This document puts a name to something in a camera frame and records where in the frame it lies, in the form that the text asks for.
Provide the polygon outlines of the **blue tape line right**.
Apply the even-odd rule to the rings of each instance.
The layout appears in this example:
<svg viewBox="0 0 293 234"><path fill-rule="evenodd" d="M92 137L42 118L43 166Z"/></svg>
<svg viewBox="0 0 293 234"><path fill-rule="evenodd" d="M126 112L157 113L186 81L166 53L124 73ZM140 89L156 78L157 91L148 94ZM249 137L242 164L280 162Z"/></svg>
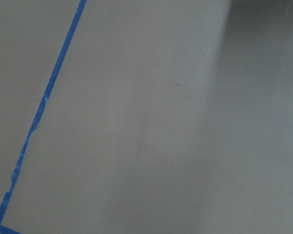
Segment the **blue tape line right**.
<svg viewBox="0 0 293 234"><path fill-rule="evenodd" d="M79 24L79 21L80 21L80 18L83 14L83 11L84 11L84 7L86 5L87 1L85 0L81 0L77 6L77 9L76 9L76 12L74 14L74 18L71 22L71 25L69 27L69 30L66 34L66 37L65 37L65 40L63 42L63 45L62 45L62 48L60 50L60 53L58 55L58 58L56 60L56 63L54 65L54 68L53 68L53 71L51 73L51 76L49 78L49 81L47 83L47 86L45 88L45 91L42 95L42 98L41 98L41 101L39 103L39 106L37 108L37 111L35 113L35 116L32 120L32 123L31 123L31 126L30 126L30 129L28 131L28 134L24 140L24 144L22 146L22 149L21 149L21 152L20 152L20 155L18 157L18 160L15 164L15 167L14 167L14 170L11 174L11 178L10 178L10 187L9 189L5 192L3 198L2 198L2 201L1 201L1 204L0 204L0 234L16 234L17 232L12 230L12 229L9 229L5 226L2 226L2 222L3 222L3 219L4 219L4 216L5 216L5 213L7 211L7 208L8 208L8 205L9 205L9 202L11 200L11 197L12 197L12 194L13 194L13 191L14 191L14 188L17 184L17 181L18 181L18 178L20 176L20 173L21 173L21 168L22 168L22 164L23 164L23 161L24 161L24 158L25 158L25 154L26 154L26 151L27 151L27 148L29 146L29 143L30 143L30 138L31 136L33 135L33 133L35 132L35 130L37 129L40 121L41 121L41 118L43 116L43 113L44 113L44 110L45 110L45 107L47 105L47 102L50 98L50 95L52 93L52 90L53 90L53 87L55 85L55 82L58 78L58 75L59 75L59 72L61 70L61 67L63 65L63 62L64 62L64 59L66 57L66 54L67 54L67 51L69 49L69 46L71 44L71 41L73 39L73 36L75 34L75 31L76 31L76 28Z"/></svg>

